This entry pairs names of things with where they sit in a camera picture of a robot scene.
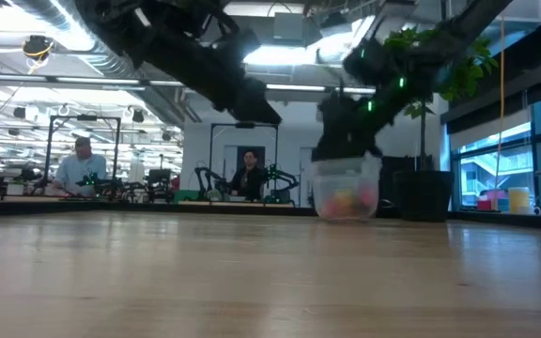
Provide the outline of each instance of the ceiling duct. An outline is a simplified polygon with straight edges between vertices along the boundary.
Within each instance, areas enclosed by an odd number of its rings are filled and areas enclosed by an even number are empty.
[[[6,0],[11,6],[22,9],[35,18],[48,23],[59,34],[55,39],[73,50],[88,50],[93,55],[81,59],[104,77],[141,78],[130,60],[114,54],[101,40],[86,27],[73,0]],[[143,100],[161,122],[181,126],[184,117],[177,107],[153,88],[132,93]]]

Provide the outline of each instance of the blue shirt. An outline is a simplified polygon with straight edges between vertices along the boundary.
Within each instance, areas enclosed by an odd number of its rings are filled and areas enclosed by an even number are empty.
[[[99,179],[106,178],[105,158],[103,156],[92,154],[86,160],[79,160],[76,155],[72,155],[62,160],[59,168],[57,168],[55,180],[62,183],[64,189],[69,192],[90,196],[93,194],[93,187],[79,187],[76,182],[82,181],[83,177],[92,173],[97,174]]]

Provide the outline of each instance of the computer monitor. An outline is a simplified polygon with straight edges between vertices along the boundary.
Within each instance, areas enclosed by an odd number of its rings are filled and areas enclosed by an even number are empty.
[[[154,184],[162,181],[170,181],[170,169],[149,169],[147,183]]]

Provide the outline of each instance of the clear plastic bowl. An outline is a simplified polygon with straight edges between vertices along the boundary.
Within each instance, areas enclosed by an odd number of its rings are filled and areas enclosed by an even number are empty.
[[[377,211],[381,159],[371,156],[312,163],[315,209],[324,220],[364,220]]]

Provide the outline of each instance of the yellow container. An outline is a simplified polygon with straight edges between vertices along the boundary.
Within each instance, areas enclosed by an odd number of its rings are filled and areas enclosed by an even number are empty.
[[[509,188],[508,199],[510,202],[511,213],[525,214],[530,210],[530,189],[523,188]]]

